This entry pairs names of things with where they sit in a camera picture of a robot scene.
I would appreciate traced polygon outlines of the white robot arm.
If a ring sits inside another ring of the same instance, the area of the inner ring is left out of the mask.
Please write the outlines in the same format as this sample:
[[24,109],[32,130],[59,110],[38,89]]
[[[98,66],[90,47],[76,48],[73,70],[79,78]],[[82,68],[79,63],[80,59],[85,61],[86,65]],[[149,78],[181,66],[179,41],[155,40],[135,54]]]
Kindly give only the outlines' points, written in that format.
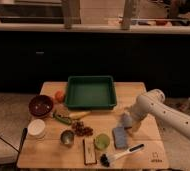
[[164,101],[165,95],[160,89],[144,92],[136,97],[135,103],[130,107],[131,116],[140,122],[151,114],[190,140],[190,116],[165,105]]

